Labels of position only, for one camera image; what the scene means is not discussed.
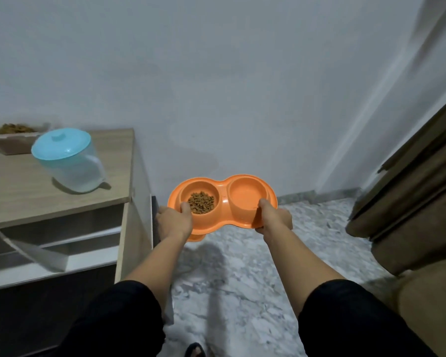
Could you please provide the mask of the person's right hand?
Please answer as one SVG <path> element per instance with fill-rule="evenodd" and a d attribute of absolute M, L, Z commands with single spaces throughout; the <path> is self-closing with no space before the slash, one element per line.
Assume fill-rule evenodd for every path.
<path fill-rule="evenodd" d="M 262 219 L 262 226 L 255 228 L 255 232 L 263 235 L 267 244 L 287 231 L 293 230 L 292 215 L 286 209 L 274 207 L 274 217 L 272 219 Z"/>

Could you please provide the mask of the person's left hand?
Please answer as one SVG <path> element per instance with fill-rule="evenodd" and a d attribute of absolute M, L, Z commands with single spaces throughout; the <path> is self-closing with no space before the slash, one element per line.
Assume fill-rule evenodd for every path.
<path fill-rule="evenodd" d="M 160 240 L 171 238 L 186 243 L 193 230 L 193 219 L 185 221 L 180 211 L 160 206 L 156 214 Z"/>

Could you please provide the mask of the orange double pet bowl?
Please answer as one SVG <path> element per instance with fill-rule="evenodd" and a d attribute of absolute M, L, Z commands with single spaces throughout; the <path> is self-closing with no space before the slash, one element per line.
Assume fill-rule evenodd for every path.
<path fill-rule="evenodd" d="M 202 241 L 207 234 L 232 225 L 238 228 L 255 229 L 262 226 L 258 203 L 261 198 L 278 208 L 273 189 L 264 180 L 239 174 L 218 181 L 210 178 L 191 178 L 180 183 L 170 194 L 167 206 L 180 211 L 182 202 L 187 202 L 191 193 L 204 191 L 215 197 L 213 211 L 193 215 L 193 230 L 189 242 Z"/>

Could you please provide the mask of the person's left forearm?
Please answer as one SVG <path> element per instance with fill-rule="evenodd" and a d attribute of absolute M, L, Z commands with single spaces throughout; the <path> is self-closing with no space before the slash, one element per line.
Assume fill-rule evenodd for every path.
<path fill-rule="evenodd" d="M 163 308 L 184 234 L 169 233 L 134 271 L 93 300 L 53 357 L 156 357 L 166 339 Z"/>

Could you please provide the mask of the person's right forearm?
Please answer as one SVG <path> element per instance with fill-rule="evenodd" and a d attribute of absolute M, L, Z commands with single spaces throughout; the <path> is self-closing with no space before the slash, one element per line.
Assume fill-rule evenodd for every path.
<path fill-rule="evenodd" d="M 285 225 L 264 227 L 308 357 L 438 357 L 372 293 L 325 264 Z"/>

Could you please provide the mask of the brown pet kibble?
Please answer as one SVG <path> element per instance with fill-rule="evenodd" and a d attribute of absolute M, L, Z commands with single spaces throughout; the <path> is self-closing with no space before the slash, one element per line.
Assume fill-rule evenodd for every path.
<path fill-rule="evenodd" d="M 215 197 L 204 191 L 191 193 L 187 202 L 195 215 L 207 214 L 215 208 Z"/>

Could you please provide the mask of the wooden cabinet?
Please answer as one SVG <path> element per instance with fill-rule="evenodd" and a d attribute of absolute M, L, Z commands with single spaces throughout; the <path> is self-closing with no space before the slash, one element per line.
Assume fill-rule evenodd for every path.
<path fill-rule="evenodd" d="M 159 242 L 134 131 L 90 134 L 107 181 L 85 194 L 59 186 L 31 155 L 0 154 L 0 357 L 57 347 Z"/>

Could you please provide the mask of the clear pitcher with blue lid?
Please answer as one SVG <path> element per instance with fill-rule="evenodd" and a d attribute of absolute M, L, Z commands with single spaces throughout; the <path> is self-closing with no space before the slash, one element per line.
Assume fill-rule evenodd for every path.
<path fill-rule="evenodd" d="M 31 154 L 69 191 L 88 193 L 107 182 L 103 163 L 86 131 L 70 127 L 48 131 L 34 142 Z"/>

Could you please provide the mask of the brown curtain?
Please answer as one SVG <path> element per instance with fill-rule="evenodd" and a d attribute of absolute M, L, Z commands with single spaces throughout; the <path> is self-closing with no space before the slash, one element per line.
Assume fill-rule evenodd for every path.
<path fill-rule="evenodd" d="M 380 171 L 355 203 L 347 234 L 369 239 L 392 275 L 446 259 L 446 104 Z"/>

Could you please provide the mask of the tray of brown kibble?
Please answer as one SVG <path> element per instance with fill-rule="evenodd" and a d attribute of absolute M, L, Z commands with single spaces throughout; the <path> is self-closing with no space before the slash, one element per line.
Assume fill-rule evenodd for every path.
<path fill-rule="evenodd" d="M 30 154 L 32 145 L 42 134 L 51 128 L 50 123 L 43 125 L 5 123 L 0 126 L 0 154 Z"/>

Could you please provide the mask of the brown upholstered seat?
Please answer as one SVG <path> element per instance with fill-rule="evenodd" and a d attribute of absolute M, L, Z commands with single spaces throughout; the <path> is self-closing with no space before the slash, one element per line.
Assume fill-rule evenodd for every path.
<path fill-rule="evenodd" d="M 393 302 L 410 329 L 438 357 L 446 357 L 446 260 L 405 274 Z"/>

